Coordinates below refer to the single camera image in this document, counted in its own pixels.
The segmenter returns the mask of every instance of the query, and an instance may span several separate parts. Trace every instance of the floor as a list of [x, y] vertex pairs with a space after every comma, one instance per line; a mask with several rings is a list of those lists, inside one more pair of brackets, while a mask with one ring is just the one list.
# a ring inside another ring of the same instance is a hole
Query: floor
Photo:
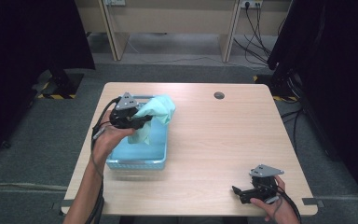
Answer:
[[[249, 43], [250, 35], [236, 35], [243, 46]], [[263, 45], [272, 50], [277, 36], [262, 36]], [[265, 67], [254, 56], [233, 43], [229, 62], [223, 63], [218, 44], [218, 35], [184, 34], [133, 34], [130, 36], [120, 61], [113, 61], [106, 34], [91, 34], [89, 45], [96, 63], [131, 64], [176, 64], [205, 66], [245, 66], [252, 69]], [[263, 50], [249, 45], [249, 49], [267, 59]]]
[[[14, 146], [0, 151], [0, 223], [60, 223], [62, 221], [62, 217], [58, 215], [60, 201], [66, 192], [68, 176], [71, 176], [76, 164], [75, 159], [67, 160], [63, 154], [70, 158], [78, 157], [78, 149], [81, 148], [83, 141], [76, 141], [71, 136], [84, 139], [90, 124], [80, 119], [92, 116], [96, 106], [95, 99], [99, 97], [98, 88], [102, 87], [105, 81], [111, 81], [111, 77], [105, 77], [103, 74], [113, 74], [118, 71], [115, 80], [132, 80], [132, 77], [128, 77], [132, 72], [128, 67], [132, 68], [132, 64], [197, 65], [187, 66], [186, 70], [184, 68], [180, 71], [176, 71], [178, 69], [176, 66], [167, 66], [169, 73], [175, 73], [177, 76], [183, 71], [189, 71], [188, 67], [194, 69], [187, 76], [207, 71], [194, 80], [200, 78], [205, 80], [215, 77], [216, 74], [225, 74], [228, 70], [230, 74], [235, 71], [235, 75], [243, 77], [260, 70], [263, 70], [263, 74], [272, 74], [272, 71], [260, 64], [261, 62], [255, 57], [245, 56], [243, 49], [235, 43], [232, 45], [229, 62], [222, 63], [217, 38], [217, 35], [131, 35], [122, 60], [115, 62], [107, 35], [90, 34], [89, 45], [97, 70], [88, 71], [81, 94], [70, 101], [35, 101], [18, 130], [13, 133]], [[238, 35], [235, 38], [246, 45], [244, 36]], [[272, 49], [276, 36], [262, 36], [262, 40], [268, 49]], [[263, 50], [255, 46], [249, 48], [267, 59]], [[124, 64], [126, 68], [118, 68], [110, 64]], [[297, 104], [276, 102], [276, 105], [281, 114], [298, 110]], [[292, 118], [287, 118], [283, 122], [293, 141]], [[60, 132], [57, 131], [58, 124], [61, 125]], [[296, 144], [298, 160], [313, 196], [321, 206], [317, 215], [304, 217], [303, 223], [358, 223], [358, 186], [341, 162], [332, 162], [321, 150], [320, 143], [305, 115], [298, 119]], [[7, 184], [19, 181], [20, 185]], [[118, 220], [119, 217], [106, 216], [103, 217], [102, 223], [116, 224]], [[249, 223], [264, 223], [264, 220], [262, 217], [251, 217]]]

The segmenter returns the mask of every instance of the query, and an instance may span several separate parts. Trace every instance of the wire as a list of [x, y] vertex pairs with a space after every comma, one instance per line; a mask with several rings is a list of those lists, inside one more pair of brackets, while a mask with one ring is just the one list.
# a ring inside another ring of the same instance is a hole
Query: wire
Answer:
[[246, 37], [246, 35], [244, 35], [244, 36], [245, 36], [245, 39], [246, 39], [248, 42], [251, 42], [251, 44], [252, 44], [253, 46], [257, 47], [258, 49], [263, 49], [262, 47], [258, 46], [257, 44], [255, 44], [254, 42], [252, 42], [250, 39], [248, 39], [248, 37]]
[[287, 122], [289, 122], [289, 121], [291, 121], [291, 120], [293, 120], [293, 119], [295, 119], [295, 118], [296, 118], [296, 117], [287, 119], [287, 120], [285, 120], [283, 123], [287, 123]]
[[297, 99], [291, 99], [289, 97], [284, 97], [284, 96], [281, 96], [281, 100], [287, 104], [295, 104], [295, 103], [298, 103], [298, 100]]
[[283, 204], [283, 200], [279, 200], [279, 204], [278, 206], [275, 208], [274, 214], [272, 214], [272, 219], [276, 221], [275, 219], [275, 215], [277, 214], [278, 210], [281, 208], [282, 204]]
[[298, 113], [298, 112], [301, 111], [301, 110], [302, 110], [302, 108], [300, 108], [300, 109], [298, 109], [298, 110], [296, 110], [296, 111], [292, 111], [292, 112], [288, 112], [288, 113], [282, 114], [282, 115], [281, 115], [281, 119], [283, 119], [283, 118], [285, 118], [285, 117], [287, 117], [287, 116], [290, 116], [290, 115], [292, 115], [292, 114]]
[[254, 32], [254, 35], [252, 36], [251, 41], [252, 41], [253, 38], [255, 37], [256, 40], [257, 40], [257, 42], [260, 44], [261, 49], [264, 50], [266, 56], [269, 56], [270, 50], [267, 49], [267, 48], [263, 45], [263, 41], [261, 40], [261, 34], [260, 34], [261, 9], [260, 9], [259, 5], [256, 4], [256, 12], [257, 12], [257, 14], [256, 14], [256, 18], [257, 18], [257, 26], [256, 26], [256, 28], [254, 28], [254, 26], [253, 26], [253, 23], [252, 23], [252, 21], [251, 21], [251, 19], [250, 19], [250, 17], [249, 17], [249, 13], [248, 13], [248, 10], [247, 10], [247, 9], [245, 10], [245, 12], [246, 12], [246, 17], [248, 18], [248, 21], [249, 21], [249, 23], [251, 24], [252, 31]]
[[67, 191], [68, 188], [56, 185], [40, 185], [32, 183], [0, 183], [0, 189], [28, 189], [28, 190], [49, 190]]
[[[254, 53], [253, 51], [249, 50], [248, 48], [244, 47], [243, 45], [241, 45], [236, 38], [234, 38], [234, 42], [236, 44], [238, 44], [238, 46], [240, 46], [243, 50], [245, 50], [245, 59], [246, 61], [248, 61], [249, 63], [255, 63], [255, 64], [260, 64], [260, 65], [263, 65], [263, 66], [267, 66], [267, 60], [265, 60], [264, 58], [262, 58], [260, 55]], [[252, 54], [255, 58], [257, 58], [260, 62], [262, 63], [256, 63], [256, 62], [251, 62], [249, 61], [249, 59], [247, 58], [247, 55], [246, 55], [246, 52]]]
[[[98, 131], [100, 131], [101, 126], [104, 123], [101, 123], [101, 120], [103, 119], [103, 115], [106, 113], [106, 110], [109, 108], [109, 106], [112, 103], [118, 103], [120, 101], [121, 97], [118, 97], [116, 99], [113, 99], [111, 102], [109, 102], [109, 104], [106, 105], [106, 107], [103, 109], [103, 113], [101, 114], [101, 116], [98, 118], [97, 123], [95, 124], [95, 126], [92, 128], [92, 136], [94, 136]], [[94, 163], [95, 169], [98, 173], [98, 175], [101, 177], [102, 181], [101, 181], [101, 186], [100, 186], [100, 191], [98, 193], [98, 197], [97, 197], [97, 201], [95, 202], [94, 208], [91, 211], [91, 214], [89, 215], [89, 218], [87, 219], [86, 223], [91, 223], [92, 220], [94, 220], [95, 223], [98, 223], [100, 218], [101, 218], [101, 214], [103, 211], [103, 203], [104, 203], [104, 198], [103, 198], [103, 174], [101, 173], [101, 171], [99, 171], [97, 164], [94, 161], [94, 157], [93, 157], [93, 150], [94, 150], [94, 145], [95, 145], [95, 141], [96, 139], [91, 139], [91, 159], [92, 159], [92, 163]]]
[[267, 57], [269, 57], [271, 51], [269, 49], [267, 49], [264, 44], [263, 41], [261, 40], [261, 33], [260, 33], [260, 19], [261, 19], [261, 7], [258, 3], [255, 4], [256, 6], [256, 10], [257, 10], [257, 26], [256, 26], [256, 30], [258, 29], [258, 40], [260, 45], [262, 46], [264, 53], [266, 54]]
[[281, 196], [283, 196], [283, 198], [284, 198], [284, 199], [289, 203], [289, 205], [292, 207], [293, 211], [294, 211], [295, 214], [296, 214], [296, 217], [297, 217], [298, 221], [299, 221], [300, 223], [302, 223], [302, 222], [301, 222], [301, 215], [300, 215], [300, 212], [298, 211], [298, 208], [297, 208], [296, 204], [295, 204], [295, 203], [293, 202], [293, 200], [289, 197], [289, 195], [287, 195], [286, 191], [284, 191], [283, 188], [281, 188], [280, 186], [278, 186], [278, 188], [281, 189], [281, 191], [278, 191], [277, 189], [274, 189], [274, 188], [272, 188], [272, 187], [270, 187], [270, 186], [267, 186], [267, 185], [264, 185], [264, 184], [260, 184], [260, 183], [259, 183], [258, 185], [261, 186], [261, 187], [263, 187], [263, 188], [266, 188], [266, 189], [271, 189], [271, 190], [275, 191], [276, 193], [279, 193]]
[[286, 21], [286, 18], [284, 18], [283, 21], [281, 22], [281, 25], [279, 25], [279, 27], [278, 27], [278, 35], [281, 32], [282, 25], [284, 24], [285, 21]]
[[301, 92], [301, 88], [298, 87], [297, 85], [295, 85], [295, 82], [293, 82], [292, 78], [289, 77], [287, 78], [287, 86], [290, 88], [290, 90], [292, 91], [292, 93], [296, 96], [297, 99], [300, 98], [299, 93]]
[[294, 148], [295, 148], [296, 155], [297, 155], [296, 126], [297, 126], [297, 120], [298, 120], [298, 117], [300, 116], [300, 114], [301, 114], [301, 111], [298, 111], [297, 114], [296, 114], [296, 117], [295, 117], [295, 124], [294, 124], [294, 127], [293, 127], [293, 145], [294, 145]]
[[[110, 123], [110, 120], [109, 121], [106, 121], [106, 122], [104, 122], [104, 123], [102, 123], [102, 124], [100, 124], [100, 127], [102, 127], [104, 124], [106, 124], [106, 123]], [[110, 124], [110, 125], [106, 125], [106, 126], [113, 126], [113, 127], [115, 127], [115, 128], [117, 128], [118, 127], [118, 125], [113, 125], [113, 124]]]
[[[130, 47], [135, 50], [135, 52], [137, 54], [141, 54], [141, 52], [139, 52], [139, 50], [137, 50], [132, 44], [131, 42], [126, 39], [126, 42], [130, 45]], [[244, 64], [237, 64], [237, 63], [224, 63], [222, 61], [219, 61], [219, 60], [216, 60], [216, 59], [213, 59], [213, 58], [210, 58], [210, 57], [199, 57], [199, 58], [182, 58], [182, 59], [177, 59], [177, 60], [169, 60], [169, 61], [164, 61], [164, 60], [156, 60], [156, 61], [148, 61], [148, 60], [144, 60], [144, 59], [140, 59], [142, 62], [144, 63], [177, 63], [177, 62], [183, 62], [183, 61], [196, 61], [196, 60], [202, 60], [202, 59], [207, 59], [207, 60], [211, 60], [211, 61], [214, 61], [214, 62], [217, 62], [217, 63], [222, 63], [222, 64], [229, 64], [229, 65], [234, 65], [234, 66], [240, 66], [240, 67], [247, 67], [251, 70], [254, 70], [254, 71], [259, 71], [265, 67], [267, 67], [266, 64], [262, 64], [260, 63], [260, 65], [263, 65], [263, 67], [261, 68], [253, 68], [253, 67], [250, 67], [248, 65], [244, 65]]]

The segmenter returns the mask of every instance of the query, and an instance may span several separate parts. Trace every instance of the translucent plastic bin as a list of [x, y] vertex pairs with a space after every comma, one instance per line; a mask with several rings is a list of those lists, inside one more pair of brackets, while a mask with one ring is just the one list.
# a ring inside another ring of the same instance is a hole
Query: translucent plastic bin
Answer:
[[128, 137], [108, 156], [106, 164], [110, 169], [162, 170], [167, 157], [168, 125], [157, 119], [151, 120], [150, 145], [129, 144]]

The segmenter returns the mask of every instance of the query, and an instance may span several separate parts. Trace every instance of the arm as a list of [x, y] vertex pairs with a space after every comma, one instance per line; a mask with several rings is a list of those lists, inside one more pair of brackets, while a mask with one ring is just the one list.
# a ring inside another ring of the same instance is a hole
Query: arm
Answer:
[[[101, 123], [109, 120], [110, 113], [111, 111], [105, 113]], [[92, 161], [92, 157], [90, 157], [80, 183], [80, 188], [63, 223], [86, 222], [97, 201], [101, 182], [103, 181], [98, 172], [103, 174], [106, 158], [112, 152], [112, 149], [116, 147], [124, 137], [132, 135], [135, 132], [133, 129], [117, 129], [108, 124], [104, 126], [106, 126], [105, 131], [96, 140], [92, 152], [95, 165]]]
[[[275, 179], [278, 182], [278, 186], [284, 190], [284, 182], [281, 180], [281, 178], [278, 175], [275, 175]], [[273, 219], [279, 224], [299, 223], [293, 208], [283, 197], [280, 197], [279, 200], [273, 204], [266, 204], [256, 198], [252, 198], [251, 203], [264, 209], [267, 212], [267, 216], [265, 218], [266, 221]]]

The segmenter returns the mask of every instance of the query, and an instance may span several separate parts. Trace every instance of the black cable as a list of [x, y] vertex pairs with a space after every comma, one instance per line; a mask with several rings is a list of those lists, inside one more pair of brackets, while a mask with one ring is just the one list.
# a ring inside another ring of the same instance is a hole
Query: black cable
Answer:
[[[234, 38], [234, 42], [237, 43], [243, 50], [245, 50], [245, 59], [246, 59], [246, 61], [248, 61], [249, 63], [260, 64], [260, 65], [263, 65], [263, 66], [266, 66], [266, 65], [267, 65], [267, 60], [263, 59], [263, 58], [262, 58], [261, 56], [259, 56], [258, 54], [254, 53], [253, 51], [251, 51], [251, 50], [247, 49], [246, 47], [244, 47], [243, 45], [241, 45], [241, 44], [237, 41], [237, 39]], [[249, 59], [248, 59], [248, 57], [247, 57], [247, 55], [246, 55], [247, 52], [250, 53], [250, 54], [252, 54], [254, 57], [256, 57], [256, 58], [257, 58], [260, 62], [262, 62], [262, 63], [256, 63], [256, 62], [251, 62], [251, 61], [249, 61]]]
[[[104, 124], [106, 124], [106, 123], [110, 123], [110, 120], [109, 121], [106, 121], [106, 122], [104, 122], [104, 123], [102, 123], [102, 124], [100, 124], [100, 127], [102, 127]], [[115, 127], [115, 128], [117, 128], [118, 127], [118, 125], [113, 125], [113, 124], [110, 124], [109, 126], [113, 126], [113, 127]]]
[[293, 100], [293, 99], [291, 99], [291, 98], [289, 98], [289, 97], [281, 96], [281, 99], [282, 99], [283, 102], [285, 102], [285, 103], [287, 103], [287, 104], [295, 104], [295, 103], [298, 103], [298, 100], [297, 100], [297, 99]]
[[296, 125], [297, 125], [297, 119], [300, 116], [300, 114], [301, 114], [301, 111], [298, 111], [296, 114], [296, 117], [295, 117], [295, 124], [293, 127], [293, 145], [294, 145], [294, 150], [295, 150], [296, 155], [297, 155]]
[[261, 19], [261, 7], [258, 3], [255, 4], [256, 7], [256, 12], [257, 12], [257, 26], [256, 26], [256, 30], [258, 30], [258, 40], [259, 43], [261, 45], [261, 47], [264, 50], [264, 53], [266, 54], [267, 57], [269, 57], [270, 51], [269, 49], [267, 49], [264, 44], [263, 41], [261, 40], [261, 33], [260, 33], [260, 19]]
[[289, 115], [298, 113], [298, 112], [301, 111], [301, 110], [302, 110], [302, 108], [300, 108], [300, 109], [298, 109], [298, 110], [296, 110], [296, 111], [292, 111], [292, 112], [288, 112], [288, 113], [282, 114], [282, 115], [281, 115], [281, 119], [283, 119], [283, 118], [285, 118], [285, 117], [287, 117], [287, 116], [289, 116]]
[[[253, 23], [252, 23], [252, 21], [250, 20], [250, 17], [249, 17], [249, 14], [248, 14], [248, 8], [249, 8], [249, 7], [247, 7], [247, 8], [245, 9], [245, 12], [246, 12], [246, 17], [248, 18], [248, 21], [249, 21], [249, 23], [251, 24], [252, 31], [253, 31], [253, 36], [252, 36], [251, 39], [248, 39], [248, 38], [246, 37], [246, 35], [245, 35], [245, 38], [246, 38], [246, 40], [248, 41], [248, 45], [246, 46], [246, 48], [243, 47], [243, 46], [241, 46], [241, 47], [245, 50], [245, 59], [246, 59], [246, 61], [250, 62], [250, 61], [247, 59], [247, 55], [246, 55], [246, 53], [249, 52], [250, 54], [252, 54], [253, 56], [255, 56], [258, 60], [260, 60], [261, 62], [265, 63], [265, 64], [262, 64], [262, 65], [267, 65], [267, 60], [266, 60], [266, 59], [262, 58], [260, 55], [258, 55], [258, 54], [256, 54], [256, 53], [254, 53], [254, 52], [252, 52], [252, 51], [249, 50], [249, 46], [252, 44], [252, 45], [258, 47], [259, 49], [262, 49], [262, 50], [264, 51], [264, 53], [266, 54], [267, 57], [268, 57], [269, 54], [270, 54], [270, 50], [264, 47], [263, 42], [262, 42], [262, 40], [261, 40], [261, 37], [259, 37], [258, 34], [257, 34], [257, 31], [258, 31], [258, 33], [260, 33], [260, 29], [259, 29], [260, 16], [261, 16], [261, 13], [259, 13], [260, 8], [259, 8], [259, 6], [258, 6], [258, 4], [257, 4], [257, 26], [256, 26], [256, 28], [254, 28]], [[257, 40], [258, 43], [260, 43], [261, 47], [258, 46], [258, 45], [255, 44], [255, 43], [253, 43], [253, 39], [254, 39], [254, 38]]]
[[286, 21], [286, 18], [284, 18], [283, 21], [281, 22], [281, 24], [279, 25], [279, 27], [278, 27], [278, 35], [281, 32], [282, 25], [284, 24], [285, 21]]
[[283, 198], [289, 203], [289, 205], [292, 207], [293, 211], [295, 212], [295, 215], [299, 221], [299, 223], [301, 224], [301, 215], [300, 212], [298, 211], [298, 208], [295, 204], [295, 202], [293, 202], [293, 200], [289, 197], [289, 195], [287, 195], [286, 191], [284, 191], [284, 189], [282, 189], [280, 186], [278, 186], [278, 188], [281, 189], [281, 191], [278, 191], [277, 189], [274, 189], [270, 186], [264, 185], [264, 184], [258, 184], [259, 186], [266, 188], [266, 189], [271, 189], [273, 191], [275, 191], [276, 193], [279, 193], [281, 196], [283, 196]]
[[[112, 100], [111, 102], [109, 102], [109, 104], [107, 104], [107, 106], [104, 108], [103, 113], [101, 114], [101, 116], [98, 118], [97, 123], [95, 124], [95, 126], [92, 128], [92, 136], [91, 136], [91, 156], [92, 156], [92, 152], [94, 150], [94, 145], [95, 145], [95, 141], [96, 139], [92, 139], [92, 137], [100, 130], [101, 126], [107, 122], [101, 123], [101, 120], [103, 119], [104, 114], [106, 113], [107, 109], [109, 108], [109, 106], [112, 103], [118, 103], [120, 101], [121, 97], [118, 97], [114, 100]], [[103, 211], [103, 203], [104, 203], [104, 198], [103, 198], [103, 176], [101, 175], [102, 181], [101, 181], [101, 187], [100, 187], [100, 191], [98, 193], [97, 196], [97, 201], [95, 202], [94, 208], [91, 211], [91, 214], [89, 215], [89, 218], [86, 221], [86, 224], [89, 224], [92, 222], [92, 220], [94, 220], [94, 223], [98, 223], [101, 215], [102, 215], [102, 211]]]
[[294, 118], [292, 118], [292, 119], [295, 120], [295, 124], [294, 124], [294, 127], [293, 127], [293, 148], [295, 150], [296, 155], [297, 155], [296, 126], [297, 126], [298, 117], [300, 116], [302, 111], [303, 111], [303, 108], [300, 108], [300, 109], [298, 109], [296, 111], [288, 112], [288, 113], [285, 113], [285, 114], [281, 115], [281, 119], [283, 119], [283, 118], [286, 118], [287, 116], [296, 114], [296, 116]]

